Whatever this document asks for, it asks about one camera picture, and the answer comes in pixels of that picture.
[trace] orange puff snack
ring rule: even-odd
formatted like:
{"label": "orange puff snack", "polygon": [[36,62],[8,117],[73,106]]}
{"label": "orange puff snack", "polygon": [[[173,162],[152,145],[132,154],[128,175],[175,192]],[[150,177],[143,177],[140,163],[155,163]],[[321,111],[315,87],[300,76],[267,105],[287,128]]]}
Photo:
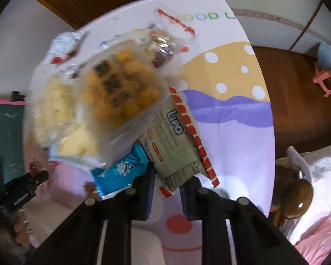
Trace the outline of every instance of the orange puff snack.
{"label": "orange puff snack", "polygon": [[99,125],[115,130],[162,97],[151,67],[131,50],[97,63],[86,76],[84,102]]}

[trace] white polka dot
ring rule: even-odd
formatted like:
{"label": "white polka dot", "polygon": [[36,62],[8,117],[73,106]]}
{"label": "white polka dot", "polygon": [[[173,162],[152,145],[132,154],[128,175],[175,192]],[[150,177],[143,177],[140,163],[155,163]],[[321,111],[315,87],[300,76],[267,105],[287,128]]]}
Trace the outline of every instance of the white polka dot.
{"label": "white polka dot", "polygon": [[245,45],[245,46],[244,46],[244,50],[245,50],[249,55],[252,55],[252,56],[255,55],[253,48],[252,48],[251,46],[249,46],[249,45]]}
{"label": "white polka dot", "polygon": [[181,80],[177,86],[177,91],[180,92],[180,91],[185,91],[187,90],[189,87],[189,85],[187,84],[186,81],[184,80]]}
{"label": "white polka dot", "polygon": [[217,56],[217,54],[215,54],[213,52],[207,52],[205,54],[205,59],[206,59],[206,61],[208,61],[210,63],[217,63],[218,62],[218,56]]}
{"label": "white polka dot", "polygon": [[265,90],[260,86],[254,86],[252,93],[253,96],[258,100],[262,100],[265,97]]}
{"label": "white polka dot", "polygon": [[219,83],[217,84],[216,89],[219,93],[224,94],[227,91],[227,86],[225,84]]}
{"label": "white polka dot", "polygon": [[247,73],[249,71],[248,67],[247,66],[241,66],[240,70],[243,72],[243,73]]}

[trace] wooden floor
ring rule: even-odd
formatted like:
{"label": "wooden floor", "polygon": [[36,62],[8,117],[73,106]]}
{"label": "wooden floor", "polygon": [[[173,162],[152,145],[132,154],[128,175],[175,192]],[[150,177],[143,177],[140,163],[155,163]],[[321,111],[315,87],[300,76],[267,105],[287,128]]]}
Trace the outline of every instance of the wooden floor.
{"label": "wooden floor", "polygon": [[331,144],[331,96],[312,79],[314,58],[254,47],[269,92],[276,140],[276,158],[286,148],[313,151]]}

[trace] chair backrest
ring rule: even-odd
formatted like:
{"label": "chair backrest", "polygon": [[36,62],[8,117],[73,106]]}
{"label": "chair backrest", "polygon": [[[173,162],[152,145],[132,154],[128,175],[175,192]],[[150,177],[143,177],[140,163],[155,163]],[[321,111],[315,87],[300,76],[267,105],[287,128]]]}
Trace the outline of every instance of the chair backrest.
{"label": "chair backrest", "polygon": [[318,49],[318,65],[324,70],[331,70],[331,46],[320,43]]}
{"label": "chair backrest", "polygon": [[308,180],[312,184],[314,182],[313,175],[310,166],[305,159],[302,158],[292,146],[287,148],[287,156],[290,159],[292,168],[295,170],[300,169],[304,173],[304,179]]}

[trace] green chalkboard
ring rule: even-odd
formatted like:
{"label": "green chalkboard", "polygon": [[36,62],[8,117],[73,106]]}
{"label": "green chalkboard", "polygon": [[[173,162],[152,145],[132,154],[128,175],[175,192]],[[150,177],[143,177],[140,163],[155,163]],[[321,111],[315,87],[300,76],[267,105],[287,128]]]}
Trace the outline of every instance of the green chalkboard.
{"label": "green chalkboard", "polygon": [[0,104],[0,163],[4,182],[25,173],[23,164],[23,105]]}

